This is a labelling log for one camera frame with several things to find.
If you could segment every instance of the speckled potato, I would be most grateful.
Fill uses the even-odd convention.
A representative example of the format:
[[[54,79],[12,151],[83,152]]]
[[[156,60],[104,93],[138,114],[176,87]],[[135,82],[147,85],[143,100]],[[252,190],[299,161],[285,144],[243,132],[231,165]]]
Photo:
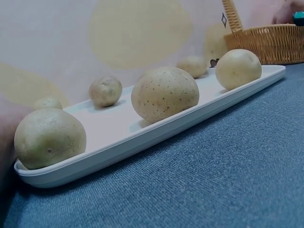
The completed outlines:
[[[56,98],[48,96],[41,98],[34,103],[34,109],[38,110],[42,108],[57,108],[62,110],[62,104]]]
[[[89,88],[89,96],[99,107],[114,105],[123,92],[121,82],[116,77],[103,77],[95,80]]]
[[[71,114],[43,108],[20,122],[14,146],[17,157],[27,169],[40,169],[85,152],[86,132]]]
[[[199,88],[191,75],[165,66],[146,71],[131,95],[136,113],[150,123],[196,106],[199,98]]]
[[[199,78],[207,71],[207,62],[203,57],[188,56],[181,59],[177,68],[187,71],[194,79]]]
[[[218,61],[215,74],[225,89],[232,90],[259,79],[262,66],[258,57],[251,51],[234,49]]]

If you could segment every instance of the basket handle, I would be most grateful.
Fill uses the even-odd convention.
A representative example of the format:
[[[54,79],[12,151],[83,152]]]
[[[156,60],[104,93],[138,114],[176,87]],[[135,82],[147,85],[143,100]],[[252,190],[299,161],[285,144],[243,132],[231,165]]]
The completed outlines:
[[[242,22],[239,18],[237,9],[233,3],[233,0],[222,0],[223,6],[227,15],[228,23],[231,32],[238,32],[243,30]]]

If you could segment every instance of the long white plate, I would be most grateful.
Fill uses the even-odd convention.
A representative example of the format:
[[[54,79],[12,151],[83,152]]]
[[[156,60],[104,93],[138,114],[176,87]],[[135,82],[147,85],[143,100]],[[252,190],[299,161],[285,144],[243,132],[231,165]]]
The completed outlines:
[[[131,104],[133,87],[123,90],[117,105],[96,110],[91,101],[65,109],[84,126],[87,135],[83,154],[38,170],[27,170],[20,161],[14,168],[22,180],[38,188],[60,186],[141,152],[235,105],[277,82],[285,66],[263,66],[260,79],[226,91],[216,80],[215,69],[197,79],[199,104],[149,125]]]

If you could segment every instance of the blue fabric surface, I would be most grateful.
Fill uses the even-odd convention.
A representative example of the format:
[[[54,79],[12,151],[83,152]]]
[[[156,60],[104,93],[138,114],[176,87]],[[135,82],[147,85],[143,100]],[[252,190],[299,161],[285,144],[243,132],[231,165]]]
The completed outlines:
[[[6,228],[304,227],[304,65],[136,156],[50,190],[19,186]]]

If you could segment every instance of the woven basket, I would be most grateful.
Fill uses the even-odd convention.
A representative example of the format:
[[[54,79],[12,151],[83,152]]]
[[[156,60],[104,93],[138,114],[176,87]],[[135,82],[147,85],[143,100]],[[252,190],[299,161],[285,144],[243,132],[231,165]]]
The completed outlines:
[[[222,2],[232,32],[224,36],[228,50],[250,50],[264,65],[304,62],[304,27],[286,24],[243,29],[233,0]]]

